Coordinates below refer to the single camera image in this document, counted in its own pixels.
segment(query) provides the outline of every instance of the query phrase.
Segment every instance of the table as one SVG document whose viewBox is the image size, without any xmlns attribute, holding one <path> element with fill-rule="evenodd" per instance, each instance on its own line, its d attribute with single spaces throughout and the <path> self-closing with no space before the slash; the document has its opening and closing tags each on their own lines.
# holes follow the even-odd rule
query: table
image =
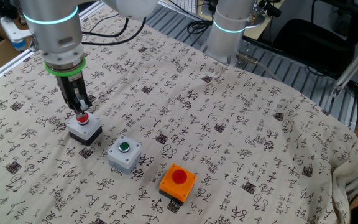
<svg viewBox="0 0 358 224">
<path fill-rule="evenodd" d="M 171 13 L 159 8 L 154 18 L 163 11 Z M 82 27 L 115 13 L 104 7 Z M 123 22 L 97 30 L 116 32 Z M 131 21 L 122 38 L 139 26 Z M 39 53 L 0 78 L 0 223 L 349 220 L 342 189 L 358 175 L 358 139 L 305 95 L 149 27 L 114 50 L 85 47 L 85 55 L 90 111 L 104 124 L 91 147 L 65 131 L 73 114 Z M 131 175 L 107 162 L 120 134 L 142 144 Z M 198 176 L 182 207 L 158 193 L 171 163 Z"/>
</svg>

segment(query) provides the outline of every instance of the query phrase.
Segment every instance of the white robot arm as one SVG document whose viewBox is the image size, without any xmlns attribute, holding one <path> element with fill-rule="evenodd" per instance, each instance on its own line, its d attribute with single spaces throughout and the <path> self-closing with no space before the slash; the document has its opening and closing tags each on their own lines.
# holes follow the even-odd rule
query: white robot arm
<svg viewBox="0 0 358 224">
<path fill-rule="evenodd" d="M 86 94 L 82 69 L 82 31 L 78 6 L 92 0 L 20 0 L 29 30 L 19 30 L 8 17 L 1 24 L 17 49 L 25 47 L 25 37 L 35 40 L 45 68 L 56 75 L 67 105 L 76 118 L 69 122 L 70 135 L 90 145 L 101 133 L 100 119 L 86 111 L 92 105 Z M 130 19 L 143 19 L 156 7 L 158 0 L 103 0 L 105 4 Z"/>
</svg>

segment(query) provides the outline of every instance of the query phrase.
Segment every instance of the emergency stop button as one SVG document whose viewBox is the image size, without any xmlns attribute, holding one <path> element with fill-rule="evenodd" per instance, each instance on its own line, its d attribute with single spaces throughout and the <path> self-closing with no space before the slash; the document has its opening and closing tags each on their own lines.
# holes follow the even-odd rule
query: emergency stop button
<svg viewBox="0 0 358 224">
<path fill-rule="evenodd" d="M 176 170 L 175 172 L 173 172 L 172 174 L 172 180 L 176 183 L 176 184 L 183 184 L 186 182 L 187 180 L 187 174 L 185 171 L 183 170 Z"/>
</svg>

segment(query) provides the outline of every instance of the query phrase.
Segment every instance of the blue ring light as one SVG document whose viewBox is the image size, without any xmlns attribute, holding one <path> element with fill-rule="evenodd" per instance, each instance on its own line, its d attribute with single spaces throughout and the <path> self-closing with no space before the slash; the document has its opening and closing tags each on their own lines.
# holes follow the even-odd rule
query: blue ring light
<svg viewBox="0 0 358 224">
<path fill-rule="evenodd" d="M 220 26 L 215 22 L 215 20 L 214 20 L 214 23 L 215 23 L 215 25 L 216 25 L 217 28 L 223 30 L 224 32 L 228 32 L 228 33 L 232 33 L 232 34 L 235 34 L 235 33 L 238 33 L 238 32 L 243 32 L 243 31 L 246 29 L 246 27 L 245 27 L 245 28 L 242 29 L 242 30 L 231 31 L 231 30 L 223 29 L 222 27 L 220 27 Z"/>
<path fill-rule="evenodd" d="M 24 15 L 25 19 L 27 19 L 30 22 L 33 22 L 36 24 L 41 24 L 41 25 L 52 25 L 52 24 L 59 24 L 61 22 L 65 22 L 65 21 L 71 19 L 72 17 L 74 17 L 77 14 L 77 12 L 78 12 L 78 6 L 75 8 L 74 12 L 71 13 L 69 16 L 64 17 L 63 19 L 55 20 L 55 21 L 38 21 L 35 19 L 31 19 L 30 17 L 26 16 L 25 14 L 23 14 L 23 15 Z"/>
</svg>

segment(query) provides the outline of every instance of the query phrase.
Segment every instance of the desk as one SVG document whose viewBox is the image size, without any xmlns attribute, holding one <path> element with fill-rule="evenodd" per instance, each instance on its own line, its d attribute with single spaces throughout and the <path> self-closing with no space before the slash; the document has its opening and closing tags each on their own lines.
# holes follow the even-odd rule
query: desk
<svg viewBox="0 0 358 224">
<path fill-rule="evenodd" d="M 204 3 L 204 0 L 198 0 L 198 6 L 199 5 L 202 5 Z M 280 3 L 275 3 L 274 6 L 279 9 L 281 7 L 281 5 L 284 3 L 284 0 L 282 0 Z M 202 7 L 197 7 L 197 15 L 198 16 L 201 16 L 202 18 L 204 19 L 207 19 L 207 20 L 212 20 L 212 17 L 211 16 L 206 16 L 206 15 L 203 15 L 201 13 L 201 9 Z M 267 25 L 269 24 L 269 22 L 272 20 L 271 17 L 267 16 L 265 18 L 265 22 L 258 26 L 258 27 L 255 27 L 255 28 L 252 28 L 252 29 L 246 29 L 244 31 L 244 35 L 247 36 L 247 37 L 250 37 L 252 39 L 258 39 L 260 37 L 260 35 L 262 34 L 262 32 L 265 30 L 265 28 L 267 27 Z"/>
</svg>

